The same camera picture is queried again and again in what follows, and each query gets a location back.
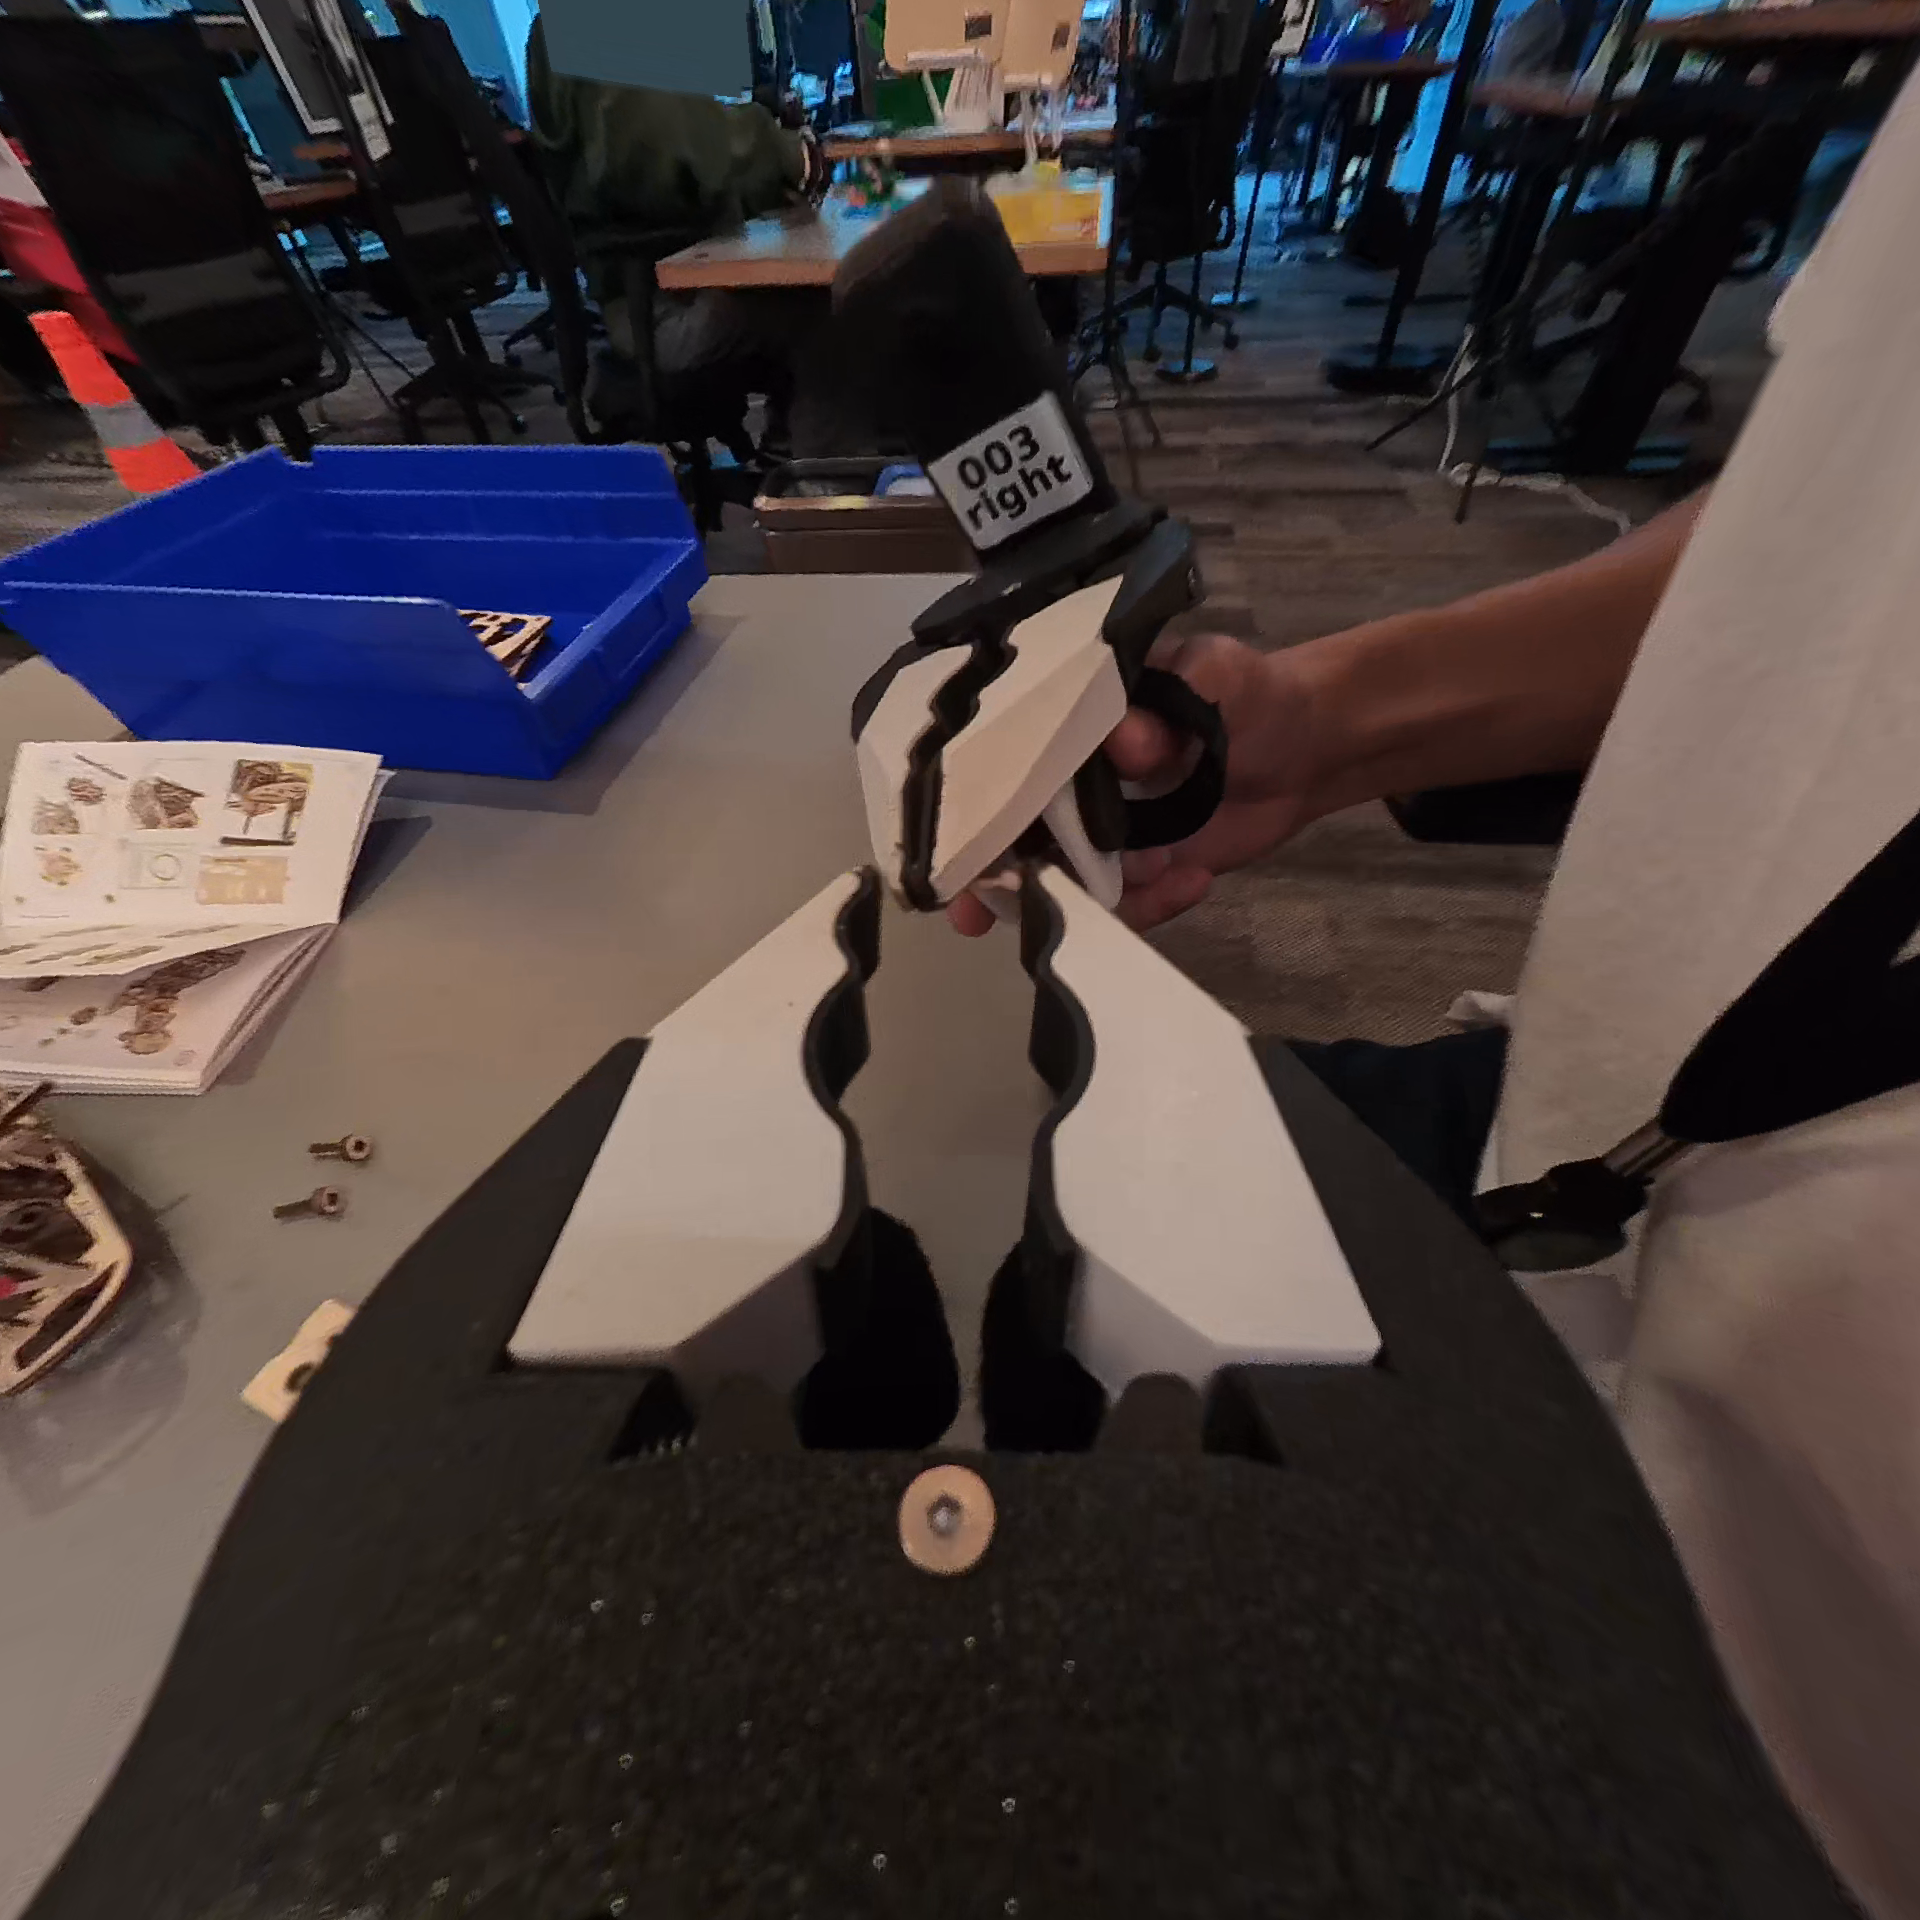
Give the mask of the wooden table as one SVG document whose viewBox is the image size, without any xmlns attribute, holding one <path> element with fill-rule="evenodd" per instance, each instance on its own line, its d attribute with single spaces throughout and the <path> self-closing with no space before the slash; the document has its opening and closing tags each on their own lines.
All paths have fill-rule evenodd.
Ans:
<svg viewBox="0 0 1920 1920">
<path fill-rule="evenodd" d="M 1111 258 L 1111 193 L 1102 184 L 1085 194 L 1087 217 L 1076 230 L 1051 230 L 1015 238 L 1021 272 L 1038 281 L 1079 281 L 1102 277 Z M 754 293 L 754 291 L 818 291 L 829 288 L 840 265 L 871 233 L 893 226 L 906 206 L 887 213 L 855 213 L 829 200 L 818 213 L 783 213 L 751 222 L 738 233 L 718 236 L 670 254 L 657 268 L 665 293 Z"/>
</svg>

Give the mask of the person's dark jeans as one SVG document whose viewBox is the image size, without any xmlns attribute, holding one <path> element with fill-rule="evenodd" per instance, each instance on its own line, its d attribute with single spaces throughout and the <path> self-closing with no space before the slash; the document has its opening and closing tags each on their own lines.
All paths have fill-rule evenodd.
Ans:
<svg viewBox="0 0 1920 1920">
<path fill-rule="evenodd" d="M 1509 1034 L 1454 1031 L 1421 1044 L 1292 1041 L 1295 1055 L 1466 1224 L 1494 1132 Z"/>
</svg>

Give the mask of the person's white shirt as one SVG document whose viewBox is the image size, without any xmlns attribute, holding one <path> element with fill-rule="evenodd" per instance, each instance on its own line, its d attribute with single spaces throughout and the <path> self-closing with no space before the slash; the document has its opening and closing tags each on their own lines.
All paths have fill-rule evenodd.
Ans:
<svg viewBox="0 0 1920 1920">
<path fill-rule="evenodd" d="M 1918 80 L 1771 335 L 1550 881 L 1494 1186 L 1647 1122 L 1918 819 Z M 1673 1166 L 1624 1253 L 1523 1292 L 1615 1402 L 1843 1881 L 1916 1918 L 1918 1086 Z"/>
</svg>

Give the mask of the large black office chair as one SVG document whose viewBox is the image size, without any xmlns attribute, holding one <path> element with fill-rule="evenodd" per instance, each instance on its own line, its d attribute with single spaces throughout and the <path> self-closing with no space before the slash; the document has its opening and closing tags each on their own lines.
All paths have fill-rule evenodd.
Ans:
<svg viewBox="0 0 1920 1920">
<path fill-rule="evenodd" d="M 310 461 L 307 406 L 348 354 L 249 172 L 197 30 L 181 19 L 3 19 L 3 109 L 90 300 L 168 419 Z"/>
</svg>

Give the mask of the yellow box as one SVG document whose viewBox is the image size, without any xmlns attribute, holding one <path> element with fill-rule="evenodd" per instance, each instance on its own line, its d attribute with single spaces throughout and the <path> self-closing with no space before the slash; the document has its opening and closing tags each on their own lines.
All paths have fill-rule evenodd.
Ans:
<svg viewBox="0 0 1920 1920">
<path fill-rule="evenodd" d="M 986 194 L 1018 251 L 1099 251 L 1111 238 L 1111 181 L 1093 169 L 1044 156 L 990 174 Z"/>
</svg>

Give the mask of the beige panel stand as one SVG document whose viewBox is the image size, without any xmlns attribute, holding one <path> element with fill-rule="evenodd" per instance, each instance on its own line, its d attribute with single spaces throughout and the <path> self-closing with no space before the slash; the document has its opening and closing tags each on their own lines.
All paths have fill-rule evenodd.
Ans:
<svg viewBox="0 0 1920 1920">
<path fill-rule="evenodd" d="M 1057 98 L 1070 82 L 1085 3 L 884 3 L 879 64 L 918 80 L 934 124 L 986 135 L 1018 109 Z"/>
</svg>

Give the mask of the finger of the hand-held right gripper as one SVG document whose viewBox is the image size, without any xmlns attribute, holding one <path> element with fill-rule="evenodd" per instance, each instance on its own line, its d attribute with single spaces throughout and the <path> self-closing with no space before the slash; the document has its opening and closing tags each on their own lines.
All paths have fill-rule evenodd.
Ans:
<svg viewBox="0 0 1920 1920">
<path fill-rule="evenodd" d="M 1008 635 L 1008 664 L 956 644 L 899 668 L 899 902 L 944 908 L 999 889 L 1029 826 L 1092 900 L 1122 896 L 1121 852 L 1098 850 L 1073 780 L 1118 731 L 1130 694 L 1102 638 L 1118 581 L 1076 589 Z"/>
<path fill-rule="evenodd" d="M 1028 629 L 1008 635 L 1005 670 L 983 689 L 986 715 L 964 723 L 958 734 L 958 850 L 932 852 L 934 902 L 973 893 L 990 908 L 1012 908 L 1015 884 L 999 879 L 1009 868 L 1008 848 L 1024 823 L 1015 812 L 1028 789 Z M 854 760 L 869 812 L 869 836 L 879 884 L 908 906 L 908 796 L 915 748 L 937 728 L 934 699 L 986 654 L 964 648 L 925 651 L 908 644 L 876 674 L 861 694 L 871 697 L 854 728 Z"/>
</svg>

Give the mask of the grey desk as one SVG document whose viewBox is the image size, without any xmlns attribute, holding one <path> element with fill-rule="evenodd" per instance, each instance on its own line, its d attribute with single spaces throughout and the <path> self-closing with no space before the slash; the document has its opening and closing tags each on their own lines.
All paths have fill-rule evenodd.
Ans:
<svg viewBox="0 0 1920 1920">
<path fill-rule="evenodd" d="M 236 1080 L 55 1109 L 152 1269 L 3 1408 L 6 1918 L 1092 1910 L 1076 1678 L 906 1564 L 915 1457 L 709 1457 L 657 1379 L 505 1359 L 626 1041 L 866 861 L 851 703 L 940 589 L 712 584 L 561 780 L 394 780 Z"/>
</svg>

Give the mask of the person's right hand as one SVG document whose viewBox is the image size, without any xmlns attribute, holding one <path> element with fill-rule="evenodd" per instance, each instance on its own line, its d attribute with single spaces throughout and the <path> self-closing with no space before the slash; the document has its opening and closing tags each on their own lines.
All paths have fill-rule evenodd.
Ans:
<svg viewBox="0 0 1920 1920">
<path fill-rule="evenodd" d="M 1219 877 L 1240 874 L 1308 826 L 1321 786 L 1337 773 L 1343 726 L 1337 681 L 1351 635 L 1259 654 L 1240 638 L 1164 642 L 1156 664 L 1219 709 L 1231 744 L 1227 793 L 1214 822 L 1172 850 L 1122 857 L 1125 925 L 1150 931 L 1201 906 Z"/>
</svg>

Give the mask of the blue plastic bin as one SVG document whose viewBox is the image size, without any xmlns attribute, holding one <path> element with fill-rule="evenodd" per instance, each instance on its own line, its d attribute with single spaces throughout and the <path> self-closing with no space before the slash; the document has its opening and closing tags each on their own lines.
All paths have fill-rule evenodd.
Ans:
<svg viewBox="0 0 1920 1920">
<path fill-rule="evenodd" d="M 680 644 L 709 555 L 644 445 L 254 452 L 3 564 L 3 623 L 149 741 L 548 780 Z M 554 633 L 513 681 L 460 610 Z"/>
</svg>

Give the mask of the wooden crate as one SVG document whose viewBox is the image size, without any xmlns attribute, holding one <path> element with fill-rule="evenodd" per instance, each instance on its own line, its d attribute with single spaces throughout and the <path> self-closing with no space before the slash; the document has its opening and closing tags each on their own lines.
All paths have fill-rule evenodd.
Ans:
<svg viewBox="0 0 1920 1920">
<path fill-rule="evenodd" d="M 925 471 L 906 458 L 795 458 L 754 497 L 782 575 L 976 575 L 979 555 Z"/>
</svg>

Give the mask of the wooden model frame with red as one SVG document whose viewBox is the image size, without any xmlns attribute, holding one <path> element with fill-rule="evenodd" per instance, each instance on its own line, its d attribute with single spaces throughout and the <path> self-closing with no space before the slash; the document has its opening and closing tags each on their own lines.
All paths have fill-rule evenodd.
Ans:
<svg viewBox="0 0 1920 1920">
<path fill-rule="evenodd" d="M 130 1235 L 43 1118 L 51 1093 L 3 1086 L 3 1399 L 52 1374 L 135 1280 Z"/>
</svg>

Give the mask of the square wooden plate with holes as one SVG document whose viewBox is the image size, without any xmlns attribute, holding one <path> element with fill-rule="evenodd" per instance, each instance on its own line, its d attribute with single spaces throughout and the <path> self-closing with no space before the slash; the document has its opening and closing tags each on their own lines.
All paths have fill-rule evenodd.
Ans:
<svg viewBox="0 0 1920 1920">
<path fill-rule="evenodd" d="M 348 1303 L 320 1303 L 288 1345 L 261 1364 L 254 1380 L 241 1389 L 241 1405 L 274 1424 L 284 1424 L 354 1318 L 358 1308 Z"/>
</svg>

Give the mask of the orange traffic cone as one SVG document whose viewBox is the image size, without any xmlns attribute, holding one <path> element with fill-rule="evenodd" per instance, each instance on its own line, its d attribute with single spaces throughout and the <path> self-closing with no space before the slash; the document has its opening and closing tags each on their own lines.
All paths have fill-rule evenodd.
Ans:
<svg viewBox="0 0 1920 1920">
<path fill-rule="evenodd" d="M 85 410 L 109 467 L 135 497 L 168 494 L 201 477 L 193 457 L 167 435 L 130 385 L 68 310 L 35 310 L 30 326 Z"/>
</svg>

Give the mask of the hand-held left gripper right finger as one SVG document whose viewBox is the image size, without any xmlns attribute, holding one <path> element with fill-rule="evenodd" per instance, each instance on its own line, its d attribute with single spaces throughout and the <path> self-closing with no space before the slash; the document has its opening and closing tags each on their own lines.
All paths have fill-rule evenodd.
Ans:
<svg viewBox="0 0 1920 1920">
<path fill-rule="evenodd" d="M 1021 877 L 1038 1338 L 1092 1372 L 1369 1367 L 1380 1331 L 1254 1037 L 1060 870 Z"/>
</svg>

